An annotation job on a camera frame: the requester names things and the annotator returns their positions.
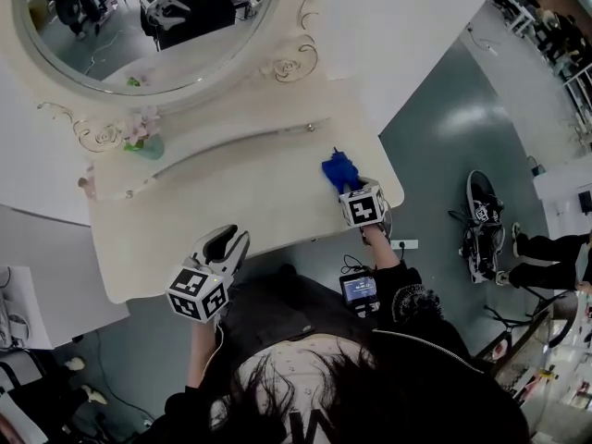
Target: handheld device with screen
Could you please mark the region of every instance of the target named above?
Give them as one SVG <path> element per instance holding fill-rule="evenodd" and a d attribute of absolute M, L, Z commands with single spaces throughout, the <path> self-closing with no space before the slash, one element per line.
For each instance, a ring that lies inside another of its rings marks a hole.
<path fill-rule="evenodd" d="M 339 278 L 345 305 L 360 317 L 366 317 L 378 310 L 380 303 L 376 295 L 376 282 L 368 273 L 356 273 Z"/>

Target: green vase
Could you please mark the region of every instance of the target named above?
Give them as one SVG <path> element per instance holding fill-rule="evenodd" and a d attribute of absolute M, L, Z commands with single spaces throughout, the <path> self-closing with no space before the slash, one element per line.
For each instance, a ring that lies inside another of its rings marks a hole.
<path fill-rule="evenodd" d="M 165 144 L 160 135 L 154 135 L 148 140 L 144 140 L 143 147 L 139 150 L 134 150 L 134 153 L 148 159 L 158 159 L 162 157 L 165 152 Z"/>

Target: vanity table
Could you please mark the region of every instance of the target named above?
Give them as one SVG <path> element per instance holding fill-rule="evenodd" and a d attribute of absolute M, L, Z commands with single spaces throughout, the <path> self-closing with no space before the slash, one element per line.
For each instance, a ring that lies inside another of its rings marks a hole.
<path fill-rule="evenodd" d="M 138 58 L 106 80 L 48 51 L 26 3 L 0 0 L 11 35 L 0 51 L 39 109 L 71 124 L 93 166 L 92 235 L 112 302 L 162 294 L 196 239 L 222 225 L 250 231 L 249 255 L 345 230 L 320 167 L 335 148 L 380 182 L 392 207 L 401 204 L 357 80 L 327 80 L 316 47 L 323 0 L 265 0 L 252 20 Z M 154 120 L 141 117 L 148 109 Z M 160 130 L 156 159 L 124 150 L 140 146 L 130 137 L 138 117 Z"/>

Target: black sleeve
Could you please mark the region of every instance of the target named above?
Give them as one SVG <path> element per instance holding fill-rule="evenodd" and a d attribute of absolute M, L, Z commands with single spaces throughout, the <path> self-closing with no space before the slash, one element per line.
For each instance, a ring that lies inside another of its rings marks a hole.
<path fill-rule="evenodd" d="M 415 268 L 401 262 L 375 271 L 374 278 L 380 301 L 378 328 L 427 340 L 462 358 L 470 356 L 458 331 L 444 320 L 439 297 L 424 287 Z"/>
<path fill-rule="evenodd" d="M 165 414 L 134 443 L 193 442 L 196 436 L 205 436 L 210 422 L 208 403 L 198 388 L 185 388 L 184 393 L 177 393 L 166 400 Z"/>

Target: device screen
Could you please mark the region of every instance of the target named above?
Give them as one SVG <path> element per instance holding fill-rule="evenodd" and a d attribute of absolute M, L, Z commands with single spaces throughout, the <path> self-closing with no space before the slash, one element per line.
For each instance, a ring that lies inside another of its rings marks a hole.
<path fill-rule="evenodd" d="M 347 303 L 376 296 L 376 283 L 372 277 L 357 277 L 343 281 L 343 293 Z"/>

